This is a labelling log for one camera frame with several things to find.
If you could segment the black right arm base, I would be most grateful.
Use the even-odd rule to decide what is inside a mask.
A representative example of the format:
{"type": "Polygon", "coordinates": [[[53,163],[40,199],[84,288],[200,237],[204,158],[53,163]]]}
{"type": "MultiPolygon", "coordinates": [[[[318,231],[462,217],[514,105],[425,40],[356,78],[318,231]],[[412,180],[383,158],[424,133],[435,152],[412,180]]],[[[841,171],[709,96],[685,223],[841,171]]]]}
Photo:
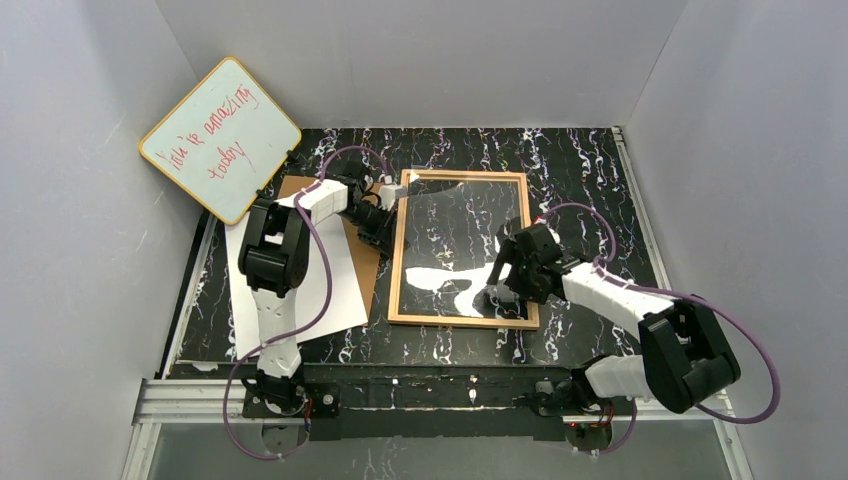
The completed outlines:
{"type": "Polygon", "coordinates": [[[582,383],[571,379],[537,382],[529,402],[531,409],[543,417],[585,415],[597,423],[610,422],[616,415],[633,412],[631,402],[624,397],[597,397],[582,383]]]}

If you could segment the printed colour photo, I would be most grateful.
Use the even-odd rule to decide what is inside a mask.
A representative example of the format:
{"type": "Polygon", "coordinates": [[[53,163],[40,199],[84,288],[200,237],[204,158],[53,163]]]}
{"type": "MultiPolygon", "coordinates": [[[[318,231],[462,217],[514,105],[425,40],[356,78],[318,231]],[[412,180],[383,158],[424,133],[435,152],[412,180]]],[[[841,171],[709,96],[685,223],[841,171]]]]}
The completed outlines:
{"type": "MultiPolygon", "coordinates": [[[[338,240],[339,237],[336,237],[336,241],[330,242],[329,245],[331,245],[331,247],[325,247],[323,241],[322,243],[326,252],[327,248],[332,248],[332,246],[337,248],[340,247],[346,257],[347,247],[344,228],[343,226],[340,226],[340,222],[338,222],[338,220],[334,221],[334,216],[335,215],[327,218],[331,219],[331,223],[328,224],[328,230],[333,231],[337,229],[336,233],[339,234],[340,240],[338,240]]],[[[235,352],[238,356],[243,356],[249,350],[260,344],[259,320],[256,302],[251,293],[251,289],[247,284],[245,276],[238,269],[238,255],[241,250],[248,219],[248,216],[244,216],[239,223],[225,228],[231,307],[235,330],[235,352]]],[[[315,241],[310,242],[310,248],[313,245],[317,246],[315,241]]],[[[319,313],[326,298],[326,271],[318,246],[317,251],[319,253],[318,258],[320,259],[324,270],[324,285],[321,285],[321,281],[315,280],[315,277],[313,277],[311,281],[308,281],[306,284],[303,282],[301,286],[297,288],[295,303],[295,318],[297,327],[302,327],[313,320],[319,313]]],[[[296,336],[299,343],[366,324],[364,323],[366,314],[359,285],[357,283],[356,273],[352,268],[351,261],[345,257],[342,257],[341,255],[334,256],[332,254],[328,254],[333,286],[331,302],[327,312],[315,326],[296,336]],[[331,268],[334,266],[333,263],[335,263],[337,269],[341,269],[340,271],[342,276],[340,277],[340,281],[342,285],[352,287],[353,290],[352,293],[347,293],[346,295],[337,293],[335,302],[333,301],[334,276],[331,268]]],[[[310,266],[318,266],[318,261],[313,260],[313,262],[310,262],[309,253],[309,267],[307,269],[305,280],[310,266]]]]}

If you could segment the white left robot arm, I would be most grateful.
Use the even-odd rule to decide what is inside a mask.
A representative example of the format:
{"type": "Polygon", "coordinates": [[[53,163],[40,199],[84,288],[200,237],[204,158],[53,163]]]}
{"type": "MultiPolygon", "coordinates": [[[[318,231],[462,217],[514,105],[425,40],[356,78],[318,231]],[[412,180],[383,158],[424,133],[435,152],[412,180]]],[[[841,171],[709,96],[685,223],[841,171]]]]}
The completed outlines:
{"type": "Polygon", "coordinates": [[[398,203],[407,187],[387,178],[373,192],[361,166],[280,199],[258,199],[249,210],[236,266],[258,314],[259,345],[244,356],[258,356],[256,380],[290,381],[301,365],[296,336],[315,326],[332,300],[332,270],[328,248],[317,226],[332,216],[347,219],[361,242],[383,254],[394,247],[398,203]],[[310,322],[296,325],[296,296],[307,276],[310,248],[315,243],[326,280],[325,300],[310,322]]]}

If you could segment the brown frame backing board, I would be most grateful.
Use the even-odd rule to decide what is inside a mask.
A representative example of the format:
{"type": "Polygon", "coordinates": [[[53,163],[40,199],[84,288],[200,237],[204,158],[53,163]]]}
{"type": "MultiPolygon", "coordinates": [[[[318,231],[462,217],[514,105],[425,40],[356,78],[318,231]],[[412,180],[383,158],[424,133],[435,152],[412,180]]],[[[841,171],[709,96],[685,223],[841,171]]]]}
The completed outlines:
{"type": "MultiPolygon", "coordinates": [[[[314,183],[315,180],[315,178],[304,176],[286,176],[282,181],[278,196],[279,198],[284,198],[295,194],[300,189],[309,187],[311,184],[314,183]]],[[[373,305],[373,296],[376,289],[377,274],[381,255],[380,252],[375,249],[375,247],[367,245],[358,237],[357,228],[353,225],[351,221],[339,215],[335,215],[333,219],[334,221],[338,220],[338,222],[340,222],[340,226],[343,226],[344,228],[347,256],[345,257],[344,252],[340,249],[340,247],[337,248],[335,246],[332,246],[332,248],[327,248],[327,252],[328,254],[332,254],[334,256],[341,255],[342,257],[348,258],[351,261],[352,268],[356,273],[357,283],[359,285],[360,294],[365,309],[366,317],[364,323],[367,323],[370,318],[370,313],[373,305]]],[[[327,219],[322,221],[320,225],[317,225],[320,238],[324,242],[325,247],[331,247],[331,245],[329,245],[330,242],[336,241],[336,237],[339,237],[339,234],[336,233],[337,229],[333,231],[328,230],[328,224],[330,223],[331,219],[327,219]]],[[[308,281],[311,281],[311,279],[315,277],[315,280],[320,280],[321,285],[324,285],[324,270],[318,256],[319,253],[317,251],[317,246],[313,245],[310,248],[310,262],[316,260],[318,261],[318,266],[310,266],[304,284],[306,284],[308,281]]],[[[353,290],[352,287],[342,285],[340,281],[340,277],[342,276],[342,273],[340,271],[341,269],[337,269],[335,263],[333,263],[333,265],[334,266],[332,266],[331,268],[334,276],[333,301],[335,302],[335,299],[337,298],[337,293],[346,295],[347,293],[352,293],[353,290]]]]}

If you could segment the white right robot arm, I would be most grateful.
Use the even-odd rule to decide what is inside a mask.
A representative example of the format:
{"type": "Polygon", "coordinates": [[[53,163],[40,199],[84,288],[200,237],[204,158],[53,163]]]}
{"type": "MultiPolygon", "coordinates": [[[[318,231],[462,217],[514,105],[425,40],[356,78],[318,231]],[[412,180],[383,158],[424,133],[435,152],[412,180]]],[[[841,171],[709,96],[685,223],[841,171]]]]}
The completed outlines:
{"type": "Polygon", "coordinates": [[[544,225],[521,229],[501,244],[485,292],[536,304],[556,297],[594,311],[638,341],[637,355],[600,355],[571,370],[559,387],[576,405],[630,397],[684,413],[741,377],[709,309],[642,292],[599,263],[566,254],[544,225]]]}

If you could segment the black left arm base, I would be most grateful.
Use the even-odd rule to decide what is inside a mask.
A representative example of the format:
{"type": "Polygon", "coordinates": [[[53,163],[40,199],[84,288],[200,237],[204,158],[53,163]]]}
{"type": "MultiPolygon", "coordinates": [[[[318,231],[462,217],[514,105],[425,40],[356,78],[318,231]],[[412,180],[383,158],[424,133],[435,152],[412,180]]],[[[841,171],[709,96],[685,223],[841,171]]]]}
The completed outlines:
{"type": "Polygon", "coordinates": [[[245,397],[242,416],[249,419],[334,418],[339,414],[341,391],[336,384],[288,382],[270,385],[242,380],[245,397]]]}

